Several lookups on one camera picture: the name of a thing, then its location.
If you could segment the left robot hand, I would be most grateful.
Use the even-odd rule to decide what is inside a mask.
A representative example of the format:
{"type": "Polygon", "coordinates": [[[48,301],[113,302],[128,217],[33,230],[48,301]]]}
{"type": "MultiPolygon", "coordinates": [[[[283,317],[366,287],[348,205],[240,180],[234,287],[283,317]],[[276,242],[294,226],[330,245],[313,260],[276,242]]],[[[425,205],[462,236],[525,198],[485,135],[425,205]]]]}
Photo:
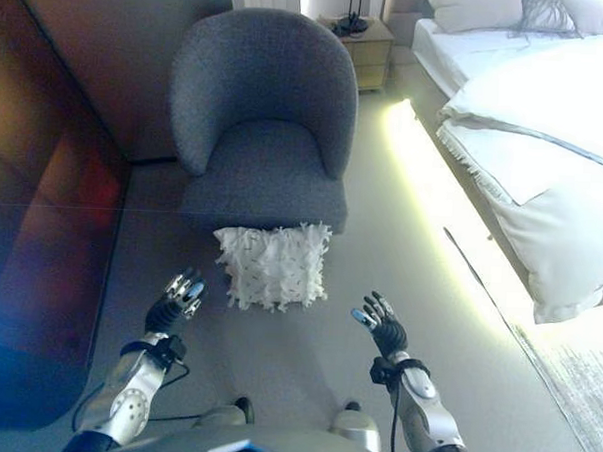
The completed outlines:
{"type": "Polygon", "coordinates": [[[181,318],[191,319],[201,306],[206,287],[198,269],[189,267],[168,282],[145,317],[145,331],[170,334],[181,318]]]}

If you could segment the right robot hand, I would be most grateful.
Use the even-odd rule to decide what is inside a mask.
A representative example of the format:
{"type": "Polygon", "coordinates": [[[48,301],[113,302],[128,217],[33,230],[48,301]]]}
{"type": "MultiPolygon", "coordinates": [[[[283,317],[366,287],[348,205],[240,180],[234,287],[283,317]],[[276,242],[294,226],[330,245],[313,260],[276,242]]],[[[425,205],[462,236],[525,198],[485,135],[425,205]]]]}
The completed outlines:
{"type": "Polygon", "coordinates": [[[361,309],[351,309],[351,316],[371,334],[381,356],[393,361],[395,354],[406,350],[407,334],[384,296],[372,291],[363,301],[361,309]]]}

